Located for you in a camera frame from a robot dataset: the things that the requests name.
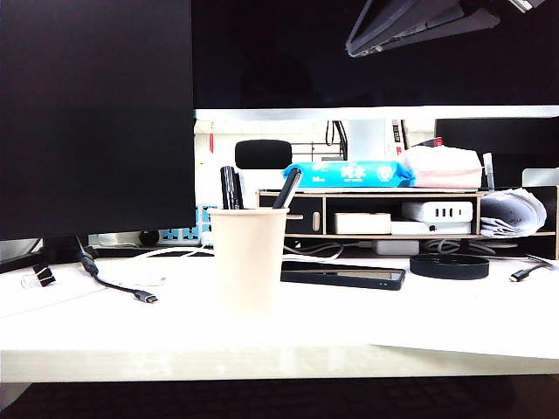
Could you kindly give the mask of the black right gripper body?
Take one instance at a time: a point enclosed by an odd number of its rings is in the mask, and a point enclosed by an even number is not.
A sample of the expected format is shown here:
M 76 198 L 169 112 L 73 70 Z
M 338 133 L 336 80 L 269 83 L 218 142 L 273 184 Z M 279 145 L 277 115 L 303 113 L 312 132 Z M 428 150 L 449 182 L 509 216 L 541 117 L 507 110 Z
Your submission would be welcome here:
M 494 17 L 525 15 L 545 3 L 545 0 L 469 0 L 459 1 L 460 17 L 470 17 L 477 12 Z

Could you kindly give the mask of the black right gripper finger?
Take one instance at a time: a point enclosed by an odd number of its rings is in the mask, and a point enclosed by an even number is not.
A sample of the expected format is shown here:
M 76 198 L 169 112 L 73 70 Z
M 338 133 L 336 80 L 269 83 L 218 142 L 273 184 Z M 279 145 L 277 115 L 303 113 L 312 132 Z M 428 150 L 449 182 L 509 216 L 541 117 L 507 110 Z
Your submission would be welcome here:
M 459 1 L 367 1 L 346 41 L 346 51 L 349 56 L 380 52 L 392 42 L 463 16 Z
M 457 17 L 446 22 L 437 23 L 436 20 L 426 22 L 410 30 L 402 31 L 387 40 L 374 45 L 373 52 L 383 52 L 405 45 L 425 42 L 437 38 L 446 38 L 472 31 L 490 29 L 500 22 L 500 18 L 485 8 Z

